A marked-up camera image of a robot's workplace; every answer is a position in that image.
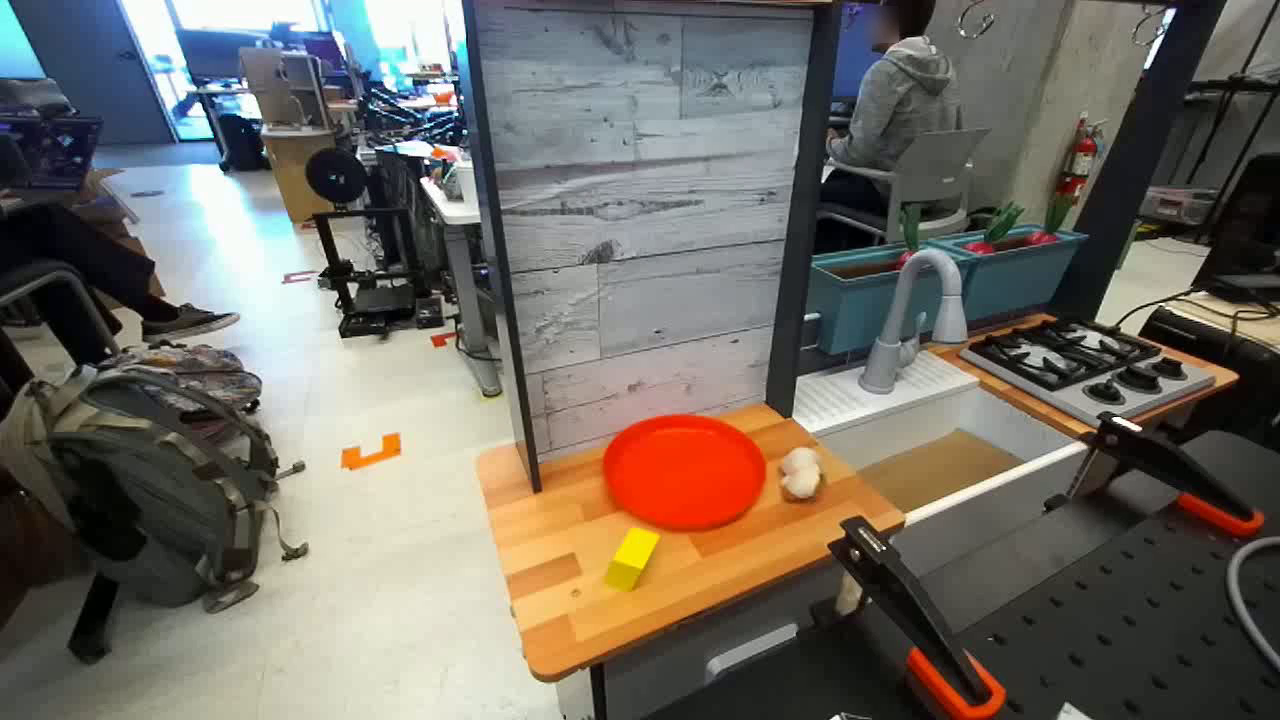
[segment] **red plate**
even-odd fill
[[[758,448],[707,415],[654,415],[618,434],[604,453],[609,498],[672,532],[744,518],[762,486]]]

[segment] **teal bin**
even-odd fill
[[[852,248],[852,254],[829,254],[813,260],[806,273],[806,313],[821,313],[821,347],[829,357],[862,357],[870,352],[888,305],[892,305],[892,289],[897,289],[897,257],[898,248]],[[930,273],[915,277],[915,295],[911,295],[911,313],[925,313],[925,330],[930,330],[930,313],[940,305],[940,285]]]
[[[1035,313],[1052,301],[1055,285],[1065,279],[1070,257],[1083,244],[1083,231],[1058,231],[1052,244],[1038,248],[1003,248],[990,257],[972,257],[967,244],[979,235],[952,235],[929,242],[957,257],[964,277],[964,317],[967,326],[1003,320],[1018,313]],[[821,313],[821,352],[829,357],[862,357],[870,352],[880,326],[892,305],[897,289],[897,260],[898,248],[852,248],[829,254],[813,260],[806,273],[806,313]],[[911,317],[918,334],[930,330],[930,313],[940,305],[940,285],[930,273],[915,277]]]
[[[996,257],[972,257],[964,273],[967,326],[1035,313],[1055,295],[1055,285],[1083,248],[1083,231],[1058,231],[1043,248],[1009,248]]]

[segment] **sink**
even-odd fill
[[[1083,446],[929,352],[892,396],[862,392],[854,374],[801,378],[796,425],[902,507],[907,526],[1083,457]]]

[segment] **fire extinguisher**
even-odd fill
[[[1094,163],[1094,151],[1098,151],[1098,129],[1086,125],[1086,115],[1078,115],[1074,122],[1074,138],[1070,138],[1069,156],[1065,156],[1065,169],[1055,177],[1055,196],[1058,201],[1078,205],[1083,185],[1086,185],[1093,163]]]

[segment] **faucet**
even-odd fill
[[[888,396],[892,386],[898,379],[898,374],[915,359],[918,330],[911,340],[902,340],[902,334],[907,334],[902,320],[907,320],[911,289],[915,289],[915,277],[925,266],[930,266],[937,277],[942,279],[942,301],[930,320],[930,340],[940,340],[940,344],[967,340],[957,260],[937,248],[915,254],[902,266],[902,273],[897,277],[892,305],[888,305],[885,330],[877,338],[870,359],[866,359],[862,378],[854,379],[870,396]]]

